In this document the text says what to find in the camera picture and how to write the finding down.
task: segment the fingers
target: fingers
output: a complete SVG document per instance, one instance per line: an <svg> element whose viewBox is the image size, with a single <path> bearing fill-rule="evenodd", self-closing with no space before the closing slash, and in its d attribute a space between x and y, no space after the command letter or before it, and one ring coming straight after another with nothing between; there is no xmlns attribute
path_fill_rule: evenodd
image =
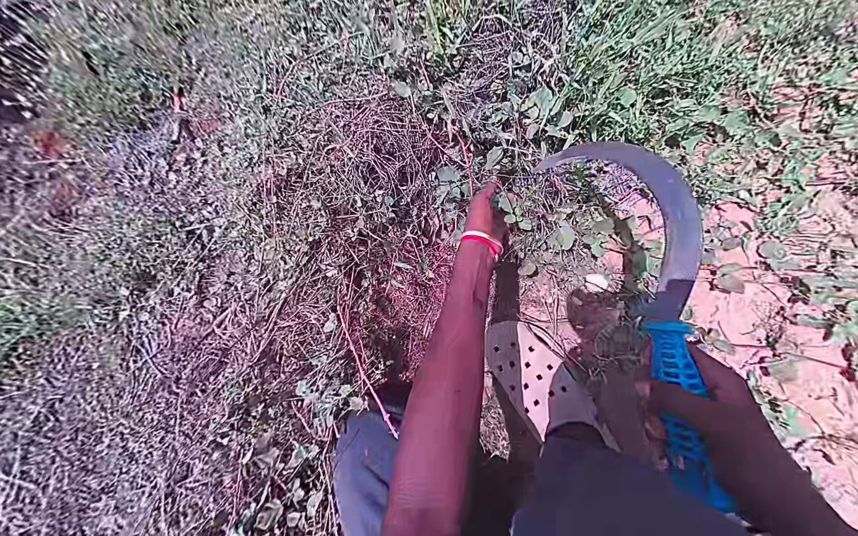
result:
<svg viewBox="0 0 858 536"><path fill-rule="evenodd" d="M492 197L495 195L495 190L499 188L499 184L497 182L491 181L485 184L481 190L476 194L476 196L472 199L472 201L492 201Z"/></svg>
<svg viewBox="0 0 858 536"><path fill-rule="evenodd" d="M690 351L690 357L697 364L704 384L707 385L716 400L735 405L755 404L753 395L750 394L750 388L733 369L710 357L696 344L689 343L687 350Z"/></svg>
<svg viewBox="0 0 858 536"><path fill-rule="evenodd" d="M709 432L722 420L718 403L699 397L684 387L666 382L651 383L650 407L684 419L701 432Z"/></svg>

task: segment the perforated sandal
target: perforated sandal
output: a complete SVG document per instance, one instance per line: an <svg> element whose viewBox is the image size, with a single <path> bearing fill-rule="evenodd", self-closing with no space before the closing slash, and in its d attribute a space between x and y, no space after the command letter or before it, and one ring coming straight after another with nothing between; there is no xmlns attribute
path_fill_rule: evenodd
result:
<svg viewBox="0 0 858 536"><path fill-rule="evenodd" d="M615 447L610 433L598 425L598 408L591 395L566 369L563 349L549 347L533 329L526 323L507 322L489 326L485 333L485 360L512 407L542 442L547 432L562 424L585 422Z"/></svg>

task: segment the curved metal blade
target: curved metal blade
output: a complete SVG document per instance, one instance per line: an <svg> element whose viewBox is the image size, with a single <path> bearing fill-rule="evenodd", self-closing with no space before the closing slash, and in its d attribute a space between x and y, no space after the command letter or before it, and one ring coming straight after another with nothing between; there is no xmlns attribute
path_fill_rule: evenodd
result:
<svg viewBox="0 0 858 536"><path fill-rule="evenodd" d="M664 218L665 247L658 292L646 315L678 319L697 278L704 248L701 213L681 172L653 152L617 141L570 147L545 158L533 172L578 160L614 162L634 172L650 188Z"/></svg>

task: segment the person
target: person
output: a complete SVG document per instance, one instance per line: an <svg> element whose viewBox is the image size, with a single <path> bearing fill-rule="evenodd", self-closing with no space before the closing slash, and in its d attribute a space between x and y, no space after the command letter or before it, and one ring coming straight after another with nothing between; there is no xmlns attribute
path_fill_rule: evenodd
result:
<svg viewBox="0 0 858 536"><path fill-rule="evenodd" d="M467 231L496 235L495 189L489 184L472 198ZM494 249L485 240L459 244L445 301L408 400L383 401L391 422L401 424L399 440L379 412L347 421L334 474L347 536L460 533L479 441ZM780 446L745 381L696 346L690 350L712 399L654 382L649 408L677 415L702 433L716 477L732 495L738 514L774 535L858 534ZM533 488L515 513L512 533L747 532L743 524L674 488L661 472L608 448L590 424L566 422L549 423Z"/></svg>

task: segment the green grass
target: green grass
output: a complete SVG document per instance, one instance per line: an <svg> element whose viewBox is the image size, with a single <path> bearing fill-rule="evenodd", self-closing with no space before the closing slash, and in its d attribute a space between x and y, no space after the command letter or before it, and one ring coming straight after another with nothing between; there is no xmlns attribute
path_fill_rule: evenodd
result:
<svg viewBox="0 0 858 536"><path fill-rule="evenodd" d="M858 159L853 2L52 9L37 29L53 58L43 125L73 143L80 160L69 175L80 182L70 221L42 218L48 177L33 183L37 197L14 195L0 211L0 231L3 214L32 214L0 240L0 257L20 261L0 261L0 379L34 366L59 335L137 352L162 326L179 327L174 319L197 319L208 335L192 331L186 351L212 344L209 355L240 367L219 379L228 407L259 395L311 408L306 428L282 402L261 407L286 424L267 424L262 409L234 421L270 434L284 457L307 455L281 469L282 483L253 483L262 473L248 466L249 506L230 521L240 533L334 530L316 515L319 498L308 514L291 486L302 479L310 496L328 493L320 438L364 394L335 319L358 320L350 331L378 381L386 363L371 335L423 329L404 325L412 304L393 293L406 277L422 285L407 292L427 301L419 293L435 283L423 274L438 270L458 232L470 179L506 186L500 206L524 274L579 284L575 267L592 266L607 238L636 221L607 211L598 188L607 170L581 169L563 189L532 177L548 153L636 143L679 166L706 209L731 201L757 212L749 236L711 230L714 249L792 237L811 210L811 165L823 154ZM793 105L814 113L801 121L786 113ZM858 200L858 173L842 188ZM661 244L625 245L639 284L650 284ZM828 300L823 325L855 338L858 289L838 282L846 258L831 259L807 266L828 281L798 286L797 297ZM777 256L769 269L792 260ZM245 362L279 364L257 381Z"/></svg>

